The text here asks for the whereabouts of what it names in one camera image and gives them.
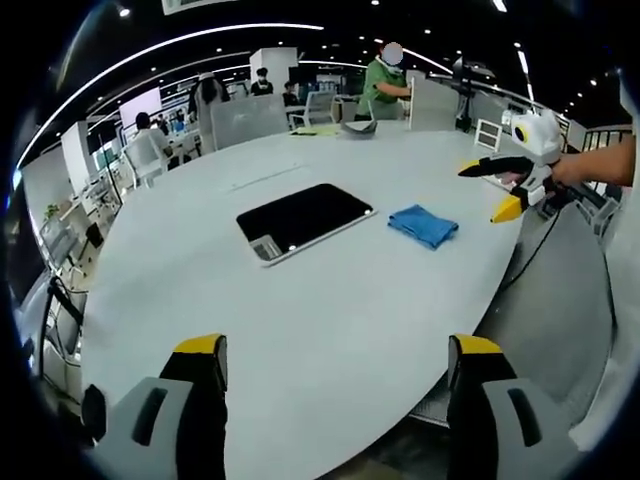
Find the white partition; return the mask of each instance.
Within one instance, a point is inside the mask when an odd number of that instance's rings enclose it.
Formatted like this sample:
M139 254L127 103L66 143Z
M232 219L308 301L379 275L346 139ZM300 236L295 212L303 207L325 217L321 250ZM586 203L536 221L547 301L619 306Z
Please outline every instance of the white partition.
M211 115L216 150L289 131L282 95L220 103Z
M431 80L412 80L411 130L455 130L458 92Z
M57 147L22 168L27 206L39 232L45 212L51 204L59 205L73 195L62 147Z
M469 115L474 124L478 120L487 120L498 125L502 124L502 114L509 108L508 102L493 95L477 92L471 100Z

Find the ceiling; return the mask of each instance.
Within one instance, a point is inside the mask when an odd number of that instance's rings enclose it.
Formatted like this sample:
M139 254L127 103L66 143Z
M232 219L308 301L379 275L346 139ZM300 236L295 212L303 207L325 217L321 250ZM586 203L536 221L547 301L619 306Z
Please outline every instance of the ceiling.
M204 69L248 64L249 54L281 42L296 46L305 59L368 63L378 48L374 39L397 41L405 48L451 67L456 51L471 61L482 62L500 87L527 95L514 42L526 53L536 100L564 112L585 126L629 122L619 106L618 81L605 76L614 67L603 42L584 24L551 1L506 1L508 13L500 13L491 0L423 0L399 2L371 0L323 2L274 2L239 0L203 6L165 16L161 0L106 1L93 10L79 11L60 25L73 36L65 54L49 63L43 85L31 111L30 129L23 130L18 150L24 150L34 129L78 89L98 74L160 42L193 32L228 25L286 22L324 27L322 31L293 28L254 28L202 35L143 55L114 70L86 89L48 126L35 143L30 157L57 140L56 134L88 114L107 114L115 103L101 108L141 81L153 79L131 90L121 100L148 89L194 75ZM131 13L125 18L119 8ZM221 57L166 74L171 69L205 58ZM443 73L433 65L405 56L405 67ZM247 76L248 70L236 72Z

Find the table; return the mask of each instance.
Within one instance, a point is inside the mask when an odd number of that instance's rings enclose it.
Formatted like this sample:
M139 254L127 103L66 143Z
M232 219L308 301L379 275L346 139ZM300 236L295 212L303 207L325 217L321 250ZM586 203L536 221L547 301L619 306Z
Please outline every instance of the table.
M86 306L84 384L113 404L182 340L222 332L228 478L311 479L348 461L439 380L448 336L474 331L513 253L520 223L489 222L505 193L456 175L486 154L472 143L402 122L370 141L276 135L134 192ZM379 213L258 266L236 216L322 182ZM387 227L415 203L457 221L455 240L431 252Z

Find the white chair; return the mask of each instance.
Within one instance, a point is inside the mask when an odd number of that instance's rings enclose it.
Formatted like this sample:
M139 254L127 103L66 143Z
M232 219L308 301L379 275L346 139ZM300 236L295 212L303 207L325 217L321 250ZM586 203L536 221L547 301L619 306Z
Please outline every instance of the white chair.
M312 123L336 123L333 118L334 92L311 92L307 97L307 105L302 115L290 114L289 124L292 130L296 128L296 120L302 120L305 127Z
M71 301L80 312L83 312L87 296L73 294ZM48 315L49 327L41 353L42 373L55 388L80 402L82 400L81 327L64 308L60 307L57 310L57 312L49 312Z
M151 135L136 137L122 149L122 155L133 174L134 189L142 183L153 188L153 179L169 170L169 160Z

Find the led strip light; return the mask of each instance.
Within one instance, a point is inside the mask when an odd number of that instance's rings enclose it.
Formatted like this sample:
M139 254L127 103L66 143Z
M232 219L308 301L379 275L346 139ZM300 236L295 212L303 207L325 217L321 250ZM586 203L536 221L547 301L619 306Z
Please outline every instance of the led strip light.
M44 131L47 128L49 128L49 126L58 117L58 115L60 115L60 113L65 108L67 108L71 104L71 102L73 102L76 98L78 98L80 95L82 95L84 92L86 92L93 85L98 83L104 77L106 77L110 73L116 71L118 68L120 68L120 67L126 65L127 63L130 63L133 60L136 60L136 59L138 59L138 58L140 58L140 57L142 57L142 56L144 56L144 55L146 55L148 53L154 52L156 50L159 50L159 49L161 49L163 47L166 47L168 45L172 45L174 43L182 42L184 40L189 40L189 39L192 39L192 38L201 37L203 35L209 35L211 33L230 32L230 31L234 31L234 30L245 30L245 29L249 29L249 28L296 28L296 29L301 29L301 30L316 30L316 31L324 30L324 27L320 27L320 26L317 26L317 25L303 25L303 24L295 24L295 23L248 23L248 24L244 24L244 25L229 25L229 26L226 26L226 27L218 27L218 28L210 28L210 29L207 29L207 30L200 30L198 32L193 32L193 33L189 33L187 35L182 35L180 37L172 38L171 40L167 40L167 41L164 41L164 42L161 42L161 43L157 43L156 45L152 45L151 47L145 48L144 50L141 50L141 51L139 51L137 53L134 53L133 55L125 58L124 60L119 61L118 63L110 66L109 68L107 68L103 72L99 73L98 75L93 77L91 80L89 80L87 83L85 83L82 87L80 87L69 98L67 98L62 103L62 105L60 105L53 112L53 114L44 122L42 127L40 127L40 129L35 133L35 135L31 139L31 141L27 144L27 147L24 149L24 152L22 152L22 155L20 155L20 159L18 160L18 164L17 164L16 168L20 167L20 165L22 164L22 162L24 162L24 159L27 157L27 155L29 154L29 152L31 151L31 149L33 148L35 143L38 141L38 139L42 136Z

